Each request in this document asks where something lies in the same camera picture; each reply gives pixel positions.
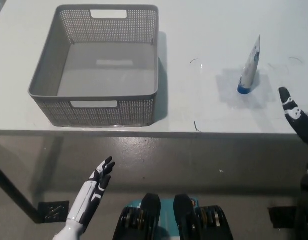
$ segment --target white table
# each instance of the white table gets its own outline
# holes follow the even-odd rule
[[[168,89],[158,92],[161,118],[141,128],[54,127],[27,89],[55,9],[107,3],[159,9],[159,57]],[[259,85],[239,95],[241,70],[258,35]],[[0,135],[201,134],[194,122],[204,134],[293,134],[281,86],[308,112],[308,0],[8,0],[0,14]]]

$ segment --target scratch mark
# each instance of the scratch mark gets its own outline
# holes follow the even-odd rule
[[[267,64],[268,66],[270,66],[273,70],[275,70],[276,68],[273,67],[270,63]]]
[[[287,69],[287,74],[289,74],[289,68],[286,65],[284,65],[284,66]]]
[[[296,57],[293,57],[293,56],[290,56],[288,59],[295,59],[295,60],[298,60],[299,62],[303,63],[299,58],[296,58]]]
[[[195,121],[194,121],[194,126],[195,126],[196,131],[201,132],[201,131],[199,131],[199,130],[196,128],[196,122],[195,122]]]
[[[190,64],[192,63],[192,61],[194,61],[194,60],[198,60],[198,58],[191,60],[190,63],[189,63],[189,65],[190,65]]]

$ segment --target basket handle hole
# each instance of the basket handle hole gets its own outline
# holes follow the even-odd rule
[[[73,108],[103,109],[117,107],[117,101],[71,101]]]
[[[125,19],[127,18],[126,10],[91,10],[90,15],[94,19]]]

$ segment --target table leg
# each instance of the table leg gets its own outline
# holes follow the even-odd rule
[[[26,197],[15,187],[0,169],[0,188],[16,203],[24,213],[36,224],[65,222],[69,201],[40,202],[36,209]]]

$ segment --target white robotic hand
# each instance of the white robotic hand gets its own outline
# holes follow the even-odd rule
[[[84,183],[67,216],[66,226],[53,240],[79,240],[86,231],[89,222],[100,203],[108,186],[115,162],[112,157],[103,161]]]

